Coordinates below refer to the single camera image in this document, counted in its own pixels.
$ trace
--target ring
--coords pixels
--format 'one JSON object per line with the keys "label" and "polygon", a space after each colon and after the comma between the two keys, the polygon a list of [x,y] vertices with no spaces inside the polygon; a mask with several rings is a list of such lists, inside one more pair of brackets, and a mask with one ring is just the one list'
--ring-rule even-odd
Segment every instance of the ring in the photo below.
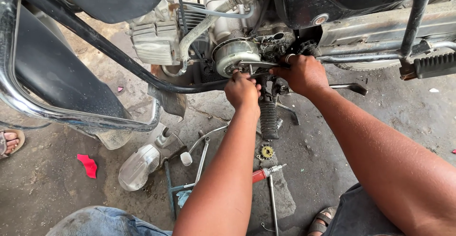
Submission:
{"label": "ring", "polygon": [[286,64],[290,64],[290,63],[288,62],[288,59],[289,59],[291,56],[293,56],[293,55],[295,55],[295,54],[294,54],[294,53],[290,53],[290,54],[288,54],[288,55],[285,57],[285,63],[286,63]]}

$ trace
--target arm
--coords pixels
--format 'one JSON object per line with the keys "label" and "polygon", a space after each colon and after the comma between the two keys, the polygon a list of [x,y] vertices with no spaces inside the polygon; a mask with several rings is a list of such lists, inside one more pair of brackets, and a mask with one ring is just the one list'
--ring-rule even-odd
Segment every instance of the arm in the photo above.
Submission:
{"label": "arm", "polygon": [[237,72],[225,87],[236,111],[217,153],[180,211],[173,236],[240,236],[247,232],[261,88],[248,78]]}
{"label": "arm", "polygon": [[456,168],[331,89],[314,57],[296,55],[290,63],[290,70],[271,73],[322,113],[356,178],[385,216],[406,235],[454,234]]}

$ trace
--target human hand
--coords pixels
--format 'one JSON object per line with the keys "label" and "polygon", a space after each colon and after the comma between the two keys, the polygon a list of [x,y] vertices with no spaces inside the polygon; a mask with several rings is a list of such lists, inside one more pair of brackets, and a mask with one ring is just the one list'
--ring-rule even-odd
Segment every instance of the human hand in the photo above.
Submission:
{"label": "human hand", "polygon": [[289,69],[276,67],[270,69],[269,73],[286,80],[294,92],[308,98],[309,94],[331,89],[325,68],[315,57],[293,55],[289,57],[288,62]]}
{"label": "human hand", "polygon": [[256,79],[251,79],[248,73],[233,71],[233,76],[225,86],[225,94],[235,110],[252,109],[259,115],[258,97],[261,85],[256,85]]}

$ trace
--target red paper scrap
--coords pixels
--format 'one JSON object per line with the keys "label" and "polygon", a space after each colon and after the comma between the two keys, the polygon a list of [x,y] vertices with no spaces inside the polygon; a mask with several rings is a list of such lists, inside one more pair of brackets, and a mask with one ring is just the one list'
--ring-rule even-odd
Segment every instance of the red paper scrap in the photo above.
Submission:
{"label": "red paper scrap", "polygon": [[95,164],[95,161],[91,158],[88,157],[88,155],[82,155],[78,154],[77,159],[80,160],[85,169],[86,169],[86,174],[90,178],[97,178],[97,164]]}

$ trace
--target sandal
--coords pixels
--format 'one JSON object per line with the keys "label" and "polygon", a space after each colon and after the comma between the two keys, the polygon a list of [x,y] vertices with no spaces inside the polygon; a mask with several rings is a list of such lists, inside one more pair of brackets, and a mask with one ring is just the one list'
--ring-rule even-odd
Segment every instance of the sandal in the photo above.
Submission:
{"label": "sandal", "polygon": [[[6,154],[6,151],[8,149],[6,143],[8,142],[8,140],[6,140],[5,133],[15,133],[17,135],[16,139],[19,140],[19,143],[17,144],[17,146],[14,147],[14,149],[8,154]],[[17,130],[17,129],[0,130],[0,159],[9,157],[11,154],[18,151],[19,148],[22,147],[22,145],[24,144],[25,141],[26,141],[26,136],[25,136],[24,132],[22,132],[21,130]]]}
{"label": "sandal", "polygon": [[[329,223],[331,222],[331,220],[336,215],[336,211],[337,211],[337,207],[336,206],[329,207],[329,208],[326,208],[326,209],[320,211],[315,216],[314,221],[312,221],[311,227],[309,228],[309,232],[306,235],[309,235],[309,233],[312,233],[312,232],[315,232],[315,231],[319,231],[321,233],[325,233],[326,229],[328,228]],[[329,218],[326,215],[324,215],[324,213],[327,213],[327,212],[331,215],[331,218]],[[317,219],[322,220],[323,222],[325,222],[325,224],[321,224],[321,223],[317,222],[316,221]]]}

